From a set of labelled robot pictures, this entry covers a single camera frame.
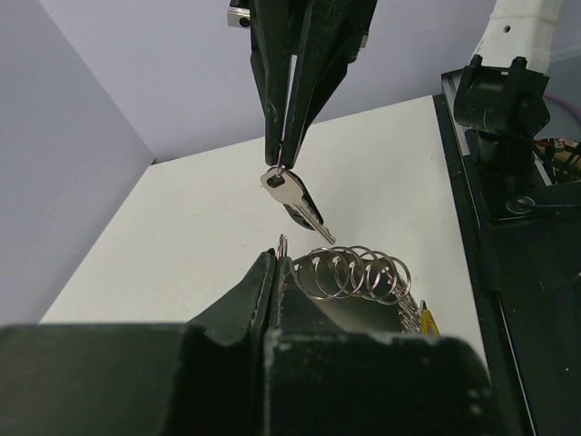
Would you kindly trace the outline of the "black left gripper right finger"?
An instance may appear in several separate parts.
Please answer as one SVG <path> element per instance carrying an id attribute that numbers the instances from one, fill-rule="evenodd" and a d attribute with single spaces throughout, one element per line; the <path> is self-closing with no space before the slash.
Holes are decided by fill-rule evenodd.
<path id="1" fill-rule="evenodd" d="M 277 261 L 263 337 L 264 435 L 491 435 L 487 370 L 448 336 L 345 332 Z"/>

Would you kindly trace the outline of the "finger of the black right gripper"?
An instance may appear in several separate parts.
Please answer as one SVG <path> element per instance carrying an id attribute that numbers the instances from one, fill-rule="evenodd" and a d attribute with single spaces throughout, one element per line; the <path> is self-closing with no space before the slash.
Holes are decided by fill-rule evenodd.
<path id="1" fill-rule="evenodd" d="M 283 166 L 296 163 L 310 125 L 357 60 L 376 6 L 375 1 L 305 3 L 281 146 Z"/>
<path id="2" fill-rule="evenodd" d="M 265 162 L 293 166 L 298 125 L 291 58 L 297 3 L 251 1 L 251 69 L 264 115 Z"/>

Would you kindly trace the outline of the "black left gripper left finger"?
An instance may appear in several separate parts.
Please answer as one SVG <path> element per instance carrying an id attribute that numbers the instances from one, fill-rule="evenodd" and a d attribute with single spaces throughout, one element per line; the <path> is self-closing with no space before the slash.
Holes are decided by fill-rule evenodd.
<path id="1" fill-rule="evenodd" d="M 1 331 L 4 435 L 248 435 L 273 253 L 189 322 Z"/>

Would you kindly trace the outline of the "metal key organizer blue handle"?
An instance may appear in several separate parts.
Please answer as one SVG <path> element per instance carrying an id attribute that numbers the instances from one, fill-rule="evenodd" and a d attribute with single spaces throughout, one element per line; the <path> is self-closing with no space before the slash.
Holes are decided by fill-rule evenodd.
<path id="1" fill-rule="evenodd" d="M 306 332 L 429 334 L 426 304 L 411 293 L 412 276 L 400 259 L 361 245 L 316 248 L 288 256 L 282 235 L 276 249 L 284 262 L 276 297 L 281 326 Z"/>

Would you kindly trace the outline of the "silver key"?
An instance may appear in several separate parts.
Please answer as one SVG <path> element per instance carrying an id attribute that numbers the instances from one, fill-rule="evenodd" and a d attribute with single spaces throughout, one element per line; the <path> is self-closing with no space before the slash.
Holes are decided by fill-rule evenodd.
<path id="1" fill-rule="evenodd" d="M 296 201 L 299 198 L 300 190 L 292 181 L 285 181 L 281 175 L 283 170 L 287 169 L 282 167 L 270 168 L 261 176 L 261 183 L 271 197 L 282 204 L 283 207 L 285 204 L 297 205 Z M 336 242 L 336 238 L 331 234 L 325 224 L 320 225 L 305 212 L 301 211 L 301 213 L 304 213 L 306 218 L 311 222 L 311 225 L 315 228 L 314 232 L 317 232 L 327 243 L 334 244 Z"/>

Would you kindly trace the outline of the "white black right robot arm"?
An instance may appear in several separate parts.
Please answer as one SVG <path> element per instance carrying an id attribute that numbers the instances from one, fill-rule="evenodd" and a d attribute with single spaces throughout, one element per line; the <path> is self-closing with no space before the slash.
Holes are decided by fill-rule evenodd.
<path id="1" fill-rule="evenodd" d="M 265 162 L 292 169 L 305 135 L 369 35 L 374 1 L 250 1 L 251 70 Z M 455 120 L 509 142 L 547 124 L 542 108 L 558 1 L 498 1 L 454 103 Z"/>

